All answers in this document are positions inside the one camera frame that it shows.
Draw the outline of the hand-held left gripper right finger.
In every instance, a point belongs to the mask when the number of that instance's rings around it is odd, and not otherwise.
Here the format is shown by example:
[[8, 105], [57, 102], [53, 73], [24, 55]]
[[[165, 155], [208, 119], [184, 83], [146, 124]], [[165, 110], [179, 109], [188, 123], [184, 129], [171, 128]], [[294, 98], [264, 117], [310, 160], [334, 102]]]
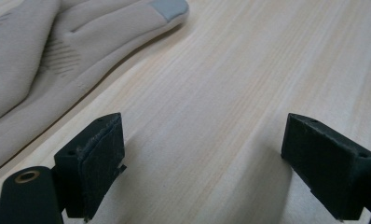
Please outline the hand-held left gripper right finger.
[[290, 113], [282, 158], [338, 220], [371, 212], [371, 151], [316, 119]]

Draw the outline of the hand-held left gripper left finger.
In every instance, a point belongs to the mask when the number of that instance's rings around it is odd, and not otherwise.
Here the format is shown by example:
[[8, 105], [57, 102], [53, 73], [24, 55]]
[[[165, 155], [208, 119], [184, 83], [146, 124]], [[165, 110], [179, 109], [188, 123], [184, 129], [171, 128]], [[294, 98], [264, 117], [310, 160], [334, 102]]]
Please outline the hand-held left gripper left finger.
[[91, 220], [107, 191], [126, 169], [119, 113], [94, 120], [54, 155], [60, 207], [70, 218]]

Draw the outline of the beige fabric glove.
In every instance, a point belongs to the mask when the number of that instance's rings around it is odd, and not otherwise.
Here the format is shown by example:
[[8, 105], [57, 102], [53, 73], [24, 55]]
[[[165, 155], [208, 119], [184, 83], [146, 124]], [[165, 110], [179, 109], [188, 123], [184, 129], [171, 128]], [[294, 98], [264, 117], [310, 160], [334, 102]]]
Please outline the beige fabric glove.
[[0, 16], [0, 168], [188, 12], [186, 0], [23, 0]]

